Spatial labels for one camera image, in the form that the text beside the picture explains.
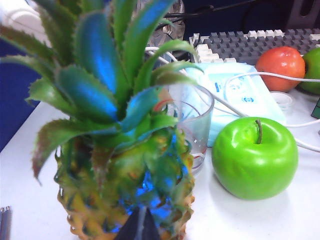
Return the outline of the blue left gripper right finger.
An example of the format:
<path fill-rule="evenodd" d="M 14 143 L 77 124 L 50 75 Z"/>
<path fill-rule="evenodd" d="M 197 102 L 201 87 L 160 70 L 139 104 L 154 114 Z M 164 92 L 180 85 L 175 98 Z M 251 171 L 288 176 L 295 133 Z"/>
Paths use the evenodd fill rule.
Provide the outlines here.
<path fill-rule="evenodd" d="M 140 214 L 140 239 L 159 240 L 160 234 L 149 208 L 144 207 Z"/>

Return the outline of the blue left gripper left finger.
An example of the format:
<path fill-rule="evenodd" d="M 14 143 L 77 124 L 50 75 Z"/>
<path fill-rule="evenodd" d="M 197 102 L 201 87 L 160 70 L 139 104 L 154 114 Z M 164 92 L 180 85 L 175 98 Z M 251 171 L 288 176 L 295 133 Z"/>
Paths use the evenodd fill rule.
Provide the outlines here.
<path fill-rule="evenodd" d="M 115 240 L 142 240 L 144 231 L 144 207 L 137 207 L 115 237 Z"/>

